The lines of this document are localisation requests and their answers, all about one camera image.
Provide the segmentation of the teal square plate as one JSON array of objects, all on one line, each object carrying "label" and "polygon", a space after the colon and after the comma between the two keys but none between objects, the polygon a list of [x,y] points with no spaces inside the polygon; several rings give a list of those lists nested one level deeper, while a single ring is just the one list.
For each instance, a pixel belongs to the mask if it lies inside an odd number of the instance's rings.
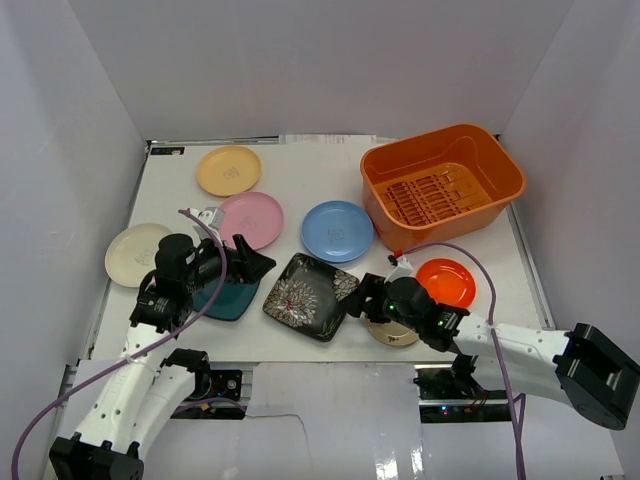
[{"label": "teal square plate", "polygon": [[[196,312],[201,311],[208,303],[217,285],[218,281],[212,282],[193,295],[193,309]],[[259,286],[259,282],[254,284],[225,283],[214,303],[204,312],[204,316],[227,322],[239,320],[251,305]]]}]

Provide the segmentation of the black floral square plate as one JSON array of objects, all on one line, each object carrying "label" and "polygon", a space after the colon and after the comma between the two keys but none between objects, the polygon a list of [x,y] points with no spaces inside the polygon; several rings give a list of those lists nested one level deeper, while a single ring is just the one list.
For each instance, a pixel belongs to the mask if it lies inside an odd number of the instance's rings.
[{"label": "black floral square plate", "polygon": [[263,303],[263,312],[308,338],[331,341],[346,316],[342,301],[360,280],[303,253],[292,256]]}]

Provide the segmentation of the pink round plate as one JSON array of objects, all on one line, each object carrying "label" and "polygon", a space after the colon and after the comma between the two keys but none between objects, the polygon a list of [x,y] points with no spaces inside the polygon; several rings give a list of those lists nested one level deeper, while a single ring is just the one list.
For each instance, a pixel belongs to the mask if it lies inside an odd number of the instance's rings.
[{"label": "pink round plate", "polygon": [[260,250],[273,243],[283,230],[284,213],[280,203],[262,192],[243,192],[225,200],[220,209],[224,220],[219,229],[229,245],[241,234],[249,246]]}]

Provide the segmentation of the blue round plate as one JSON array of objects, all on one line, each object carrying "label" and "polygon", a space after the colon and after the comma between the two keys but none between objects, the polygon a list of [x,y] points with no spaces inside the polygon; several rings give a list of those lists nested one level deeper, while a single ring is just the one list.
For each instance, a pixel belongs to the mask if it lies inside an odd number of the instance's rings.
[{"label": "blue round plate", "polygon": [[347,263],[364,255],[374,240],[368,214],[351,202],[332,200],[314,206],[301,224],[305,248],[328,263]]}]

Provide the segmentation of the orange round plate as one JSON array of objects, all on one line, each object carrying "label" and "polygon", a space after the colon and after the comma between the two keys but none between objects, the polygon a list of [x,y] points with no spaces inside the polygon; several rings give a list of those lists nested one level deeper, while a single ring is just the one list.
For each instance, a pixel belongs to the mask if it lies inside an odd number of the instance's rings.
[{"label": "orange round plate", "polygon": [[474,277],[466,267],[451,259],[435,258],[425,262],[416,278],[437,303],[467,308],[476,297]]}]

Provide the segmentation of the cream round plate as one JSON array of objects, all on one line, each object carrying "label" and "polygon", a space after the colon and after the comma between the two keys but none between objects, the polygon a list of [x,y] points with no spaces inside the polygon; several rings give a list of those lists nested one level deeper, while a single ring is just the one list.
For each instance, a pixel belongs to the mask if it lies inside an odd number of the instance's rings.
[{"label": "cream round plate", "polygon": [[144,277],[155,269],[159,242],[171,230],[157,223],[143,223],[122,231],[109,245],[104,265],[116,284],[137,288]]}]

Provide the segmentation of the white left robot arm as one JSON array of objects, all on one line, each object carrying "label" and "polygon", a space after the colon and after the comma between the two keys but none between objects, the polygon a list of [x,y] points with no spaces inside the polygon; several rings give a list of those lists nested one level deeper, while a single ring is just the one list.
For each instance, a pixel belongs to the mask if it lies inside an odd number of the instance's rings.
[{"label": "white left robot arm", "polygon": [[195,245],[186,234],[159,241],[155,268],[140,284],[125,345],[105,384],[69,438],[49,459],[59,479],[140,479],[149,447],[177,407],[211,387],[208,355],[177,347],[193,296],[210,284],[255,284],[276,265],[240,234],[232,249],[216,238]]}]

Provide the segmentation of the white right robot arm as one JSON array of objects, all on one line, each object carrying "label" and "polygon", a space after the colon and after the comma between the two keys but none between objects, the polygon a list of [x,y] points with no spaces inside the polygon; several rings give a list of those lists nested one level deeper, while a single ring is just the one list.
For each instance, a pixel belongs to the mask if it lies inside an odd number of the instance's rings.
[{"label": "white right robot arm", "polygon": [[472,399],[484,390],[547,398],[592,423],[623,430],[639,389],[639,365],[598,328],[570,331],[492,324],[464,308],[438,303],[414,278],[368,274],[343,300],[355,317],[396,322],[431,349],[455,354],[453,390]]}]

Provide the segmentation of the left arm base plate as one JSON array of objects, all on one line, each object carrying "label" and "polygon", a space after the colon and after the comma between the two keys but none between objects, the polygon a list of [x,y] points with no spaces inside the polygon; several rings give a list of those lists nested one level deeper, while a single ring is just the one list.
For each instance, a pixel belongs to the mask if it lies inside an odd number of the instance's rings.
[{"label": "left arm base plate", "polygon": [[181,406],[173,419],[181,420],[242,420],[245,405],[242,403],[244,372],[242,370],[213,370],[209,390],[200,398],[186,400],[195,403]]}]

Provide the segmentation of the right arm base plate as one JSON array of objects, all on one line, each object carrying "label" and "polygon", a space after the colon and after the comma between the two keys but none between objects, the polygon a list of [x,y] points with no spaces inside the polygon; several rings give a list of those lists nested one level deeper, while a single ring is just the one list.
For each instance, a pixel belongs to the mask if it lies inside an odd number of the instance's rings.
[{"label": "right arm base plate", "polygon": [[511,421],[505,391],[486,390],[472,378],[472,357],[463,356],[452,363],[416,364],[414,368],[423,425]]}]

